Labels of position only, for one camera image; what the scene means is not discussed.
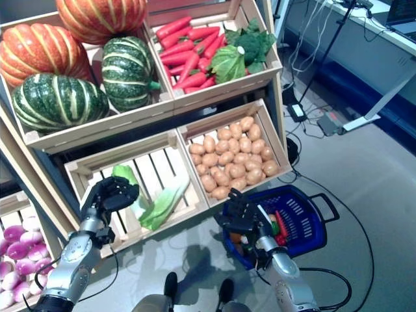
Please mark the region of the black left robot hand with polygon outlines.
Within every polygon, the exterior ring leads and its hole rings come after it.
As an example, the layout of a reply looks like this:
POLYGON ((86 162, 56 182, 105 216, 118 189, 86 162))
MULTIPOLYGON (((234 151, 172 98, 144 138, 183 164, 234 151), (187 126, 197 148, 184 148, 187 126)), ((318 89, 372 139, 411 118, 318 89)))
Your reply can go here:
POLYGON ((89 188, 81 201, 81 220, 93 217, 109 224, 113 212, 133 204, 139 195, 139 185, 124 177, 108 177, 89 188))

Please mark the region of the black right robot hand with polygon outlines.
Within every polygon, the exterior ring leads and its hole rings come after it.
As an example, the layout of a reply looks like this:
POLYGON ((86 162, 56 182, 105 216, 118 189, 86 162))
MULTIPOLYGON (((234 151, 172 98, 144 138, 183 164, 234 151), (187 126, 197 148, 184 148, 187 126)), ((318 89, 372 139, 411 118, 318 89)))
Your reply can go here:
POLYGON ((251 245, 261 237, 272 236, 272 225, 267 215, 245 194, 231 188, 228 197, 224 203, 226 212, 214 215, 216 223, 223 230, 245 236, 251 245))

